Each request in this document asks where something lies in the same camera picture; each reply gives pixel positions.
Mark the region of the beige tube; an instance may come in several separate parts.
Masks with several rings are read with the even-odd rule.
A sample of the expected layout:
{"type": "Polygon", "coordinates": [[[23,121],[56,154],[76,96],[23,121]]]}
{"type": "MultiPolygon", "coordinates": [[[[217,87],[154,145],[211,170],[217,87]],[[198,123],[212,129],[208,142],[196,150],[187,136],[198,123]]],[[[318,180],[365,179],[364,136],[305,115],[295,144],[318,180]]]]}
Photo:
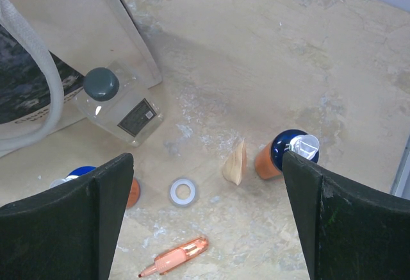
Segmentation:
{"type": "Polygon", "coordinates": [[[247,170],[246,142],[243,139],[226,159],[222,167],[223,177],[238,186],[247,170]]]}

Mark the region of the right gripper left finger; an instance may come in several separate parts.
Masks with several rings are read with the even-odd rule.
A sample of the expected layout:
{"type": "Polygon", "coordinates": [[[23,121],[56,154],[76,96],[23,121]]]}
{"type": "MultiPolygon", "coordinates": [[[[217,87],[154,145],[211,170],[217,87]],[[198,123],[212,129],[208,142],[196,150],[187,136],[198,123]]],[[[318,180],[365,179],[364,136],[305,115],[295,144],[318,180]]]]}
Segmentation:
{"type": "Polygon", "coordinates": [[[108,279],[134,177],[121,154],[1,207],[1,279],[108,279]]]}

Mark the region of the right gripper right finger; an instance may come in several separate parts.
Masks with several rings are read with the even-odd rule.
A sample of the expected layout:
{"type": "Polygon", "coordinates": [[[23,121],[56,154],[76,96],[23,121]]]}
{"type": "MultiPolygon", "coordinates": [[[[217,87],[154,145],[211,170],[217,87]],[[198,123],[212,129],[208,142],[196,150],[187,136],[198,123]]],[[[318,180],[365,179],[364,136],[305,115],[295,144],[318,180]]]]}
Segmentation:
{"type": "Polygon", "coordinates": [[[409,201],[294,152],[283,176],[310,279],[409,279],[409,201]]]}

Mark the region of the canvas tote bag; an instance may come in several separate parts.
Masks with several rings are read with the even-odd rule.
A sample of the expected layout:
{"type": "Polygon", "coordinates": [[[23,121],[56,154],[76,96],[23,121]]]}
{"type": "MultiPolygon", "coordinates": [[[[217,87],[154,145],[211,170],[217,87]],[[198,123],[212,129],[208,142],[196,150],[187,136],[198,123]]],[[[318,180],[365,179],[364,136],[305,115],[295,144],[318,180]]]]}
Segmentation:
{"type": "Polygon", "coordinates": [[[1,154],[79,121],[84,76],[118,64],[162,80],[123,0],[1,0],[1,154]]]}

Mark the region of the orange bottle blue pump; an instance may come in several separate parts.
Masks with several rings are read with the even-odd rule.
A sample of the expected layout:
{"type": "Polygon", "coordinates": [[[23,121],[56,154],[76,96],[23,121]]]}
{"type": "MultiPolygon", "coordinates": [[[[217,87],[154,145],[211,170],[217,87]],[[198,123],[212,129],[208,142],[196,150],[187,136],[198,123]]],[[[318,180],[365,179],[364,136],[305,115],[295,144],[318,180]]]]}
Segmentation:
{"type": "MultiPolygon", "coordinates": [[[[93,166],[78,167],[78,168],[74,169],[72,172],[70,172],[65,178],[54,180],[50,184],[49,188],[59,186],[61,184],[66,183],[67,181],[72,180],[72,179],[76,179],[79,176],[82,176],[84,174],[87,174],[87,173],[93,171],[94,169],[95,169],[95,167],[93,167],[93,166]]],[[[129,196],[128,196],[128,199],[127,199],[126,209],[132,208],[137,203],[139,198],[140,198],[140,185],[139,185],[138,181],[136,180],[136,178],[134,177],[133,181],[131,183],[131,189],[130,189],[129,196]]]]}

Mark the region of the clear square bottle dark cap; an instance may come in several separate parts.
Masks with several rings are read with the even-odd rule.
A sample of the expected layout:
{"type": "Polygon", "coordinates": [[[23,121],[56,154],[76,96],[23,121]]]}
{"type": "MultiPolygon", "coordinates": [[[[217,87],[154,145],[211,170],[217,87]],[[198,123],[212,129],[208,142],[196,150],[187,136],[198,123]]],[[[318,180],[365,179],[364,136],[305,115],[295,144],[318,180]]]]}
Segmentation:
{"type": "Polygon", "coordinates": [[[138,74],[120,61],[90,70],[74,104],[95,125],[129,145],[141,145],[163,114],[138,74]]]}

